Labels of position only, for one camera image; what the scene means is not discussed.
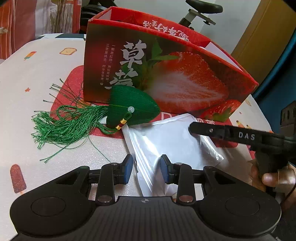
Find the ribbed black surface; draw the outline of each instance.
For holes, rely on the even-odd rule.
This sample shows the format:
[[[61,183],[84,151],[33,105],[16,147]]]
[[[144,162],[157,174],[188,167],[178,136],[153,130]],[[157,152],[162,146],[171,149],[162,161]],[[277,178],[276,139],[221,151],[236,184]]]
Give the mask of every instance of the ribbed black surface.
[[[176,205],[170,197],[125,197],[96,209],[89,221],[72,233],[54,238],[20,234],[13,241],[272,241],[272,236],[237,239],[208,228],[191,207]]]

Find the brown wooden panel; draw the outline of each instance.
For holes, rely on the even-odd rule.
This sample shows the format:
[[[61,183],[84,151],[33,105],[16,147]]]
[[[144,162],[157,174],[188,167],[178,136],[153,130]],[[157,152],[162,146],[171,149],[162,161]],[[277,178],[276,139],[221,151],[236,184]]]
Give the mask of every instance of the brown wooden panel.
[[[283,0],[261,0],[232,56],[260,84],[296,28],[296,13]]]

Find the white wall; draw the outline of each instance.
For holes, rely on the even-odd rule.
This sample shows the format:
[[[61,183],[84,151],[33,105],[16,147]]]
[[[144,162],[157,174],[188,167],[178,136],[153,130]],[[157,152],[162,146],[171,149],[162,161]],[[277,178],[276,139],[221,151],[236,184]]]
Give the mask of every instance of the white wall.
[[[185,0],[114,0],[114,2],[118,7],[146,12],[176,23],[180,22],[180,20],[186,16],[189,8],[192,8]],[[196,17],[190,26],[193,27],[195,31],[200,32],[203,25],[203,20]]]
[[[228,53],[232,53],[260,0],[205,0],[223,6],[223,13],[208,15],[216,25],[206,25],[196,17],[191,26],[209,37]],[[191,8],[185,0],[115,0],[119,7],[153,14],[178,23]]]
[[[210,18],[216,22],[216,25],[204,24],[200,33],[231,54],[252,19],[260,0],[216,0],[215,3],[223,6],[223,13],[211,14]]]

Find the white plastic package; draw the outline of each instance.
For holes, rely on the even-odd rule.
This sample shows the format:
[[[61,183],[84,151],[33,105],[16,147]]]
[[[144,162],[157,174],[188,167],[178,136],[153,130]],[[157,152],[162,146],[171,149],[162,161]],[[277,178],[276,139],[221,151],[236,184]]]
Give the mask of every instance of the white plastic package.
[[[128,149],[137,161],[138,181],[144,196],[171,196],[177,191],[177,185],[167,185],[162,178],[159,159],[163,154],[171,163],[181,162],[199,170],[223,160],[209,137],[189,133],[193,121],[196,119],[192,115],[183,114],[122,128]]]

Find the green hanging ornament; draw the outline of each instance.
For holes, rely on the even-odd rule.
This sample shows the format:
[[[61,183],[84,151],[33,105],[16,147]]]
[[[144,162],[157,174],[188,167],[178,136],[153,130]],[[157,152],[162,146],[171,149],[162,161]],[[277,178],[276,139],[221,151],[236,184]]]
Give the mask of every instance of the green hanging ornament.
[[[53,85],[52,89],[59,91],[62,87]],[[94,128],[99,128],[104,134],[110,135],[120,130],[127,122],[129,125],[149,122],[160,113],[159,107],[149,95],[130,86],[113,86],[109,106],[90,106],[75,96],[71,90],[63,89],[63,91],[65,93],[63,95],[75,106],[61,105],[54,111],[54,116],[57,118],[52,118],[51,112],[38,111],[32,119],[36,129],[32,136],[35,142],[39,143],[38,149],[41,149],[45,143],[61,148],[41,161],[47,162],[63,149],[72,149],[68,146],[81,139],[89,138]],[[100,119],[106,115],[107,126],[100,123]]]

